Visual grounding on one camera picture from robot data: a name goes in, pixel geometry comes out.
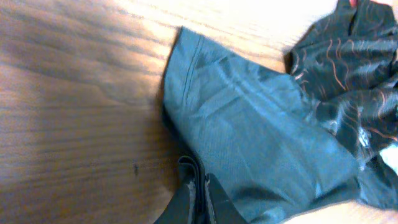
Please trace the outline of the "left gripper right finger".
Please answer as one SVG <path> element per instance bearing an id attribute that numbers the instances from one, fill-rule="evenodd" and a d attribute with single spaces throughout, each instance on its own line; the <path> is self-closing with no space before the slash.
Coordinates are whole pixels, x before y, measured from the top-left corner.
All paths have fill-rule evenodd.
<path id="1" fill-rule="evenodd" d="M 205 180 L 206 222 L 209 224 L 247 224 L 214 174 Z"/>

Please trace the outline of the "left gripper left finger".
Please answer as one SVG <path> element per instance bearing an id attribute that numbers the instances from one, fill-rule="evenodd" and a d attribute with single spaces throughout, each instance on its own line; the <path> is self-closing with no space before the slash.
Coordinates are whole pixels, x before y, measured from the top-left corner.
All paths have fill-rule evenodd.
<path id="1" fill-rule="evenodd" d="M 192 224 L 195 222 L 196 186 L 185 179 L 154 224 Z"/>

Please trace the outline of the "black patterned jersey shirt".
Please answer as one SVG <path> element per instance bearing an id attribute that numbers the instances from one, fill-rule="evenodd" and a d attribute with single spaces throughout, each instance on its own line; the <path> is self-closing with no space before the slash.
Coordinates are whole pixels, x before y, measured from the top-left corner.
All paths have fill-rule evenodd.
<path id="1" fill-rule="evenodd" d="M 357 200 L 397 209 L 397 22 L 386 4 L 340 1 L 291 50 L 289 73 L 181 28 L 164 77 L 163 112 L 186 150 L 195 222 L 214 174 L 247 223 L 279 223 Z"/>

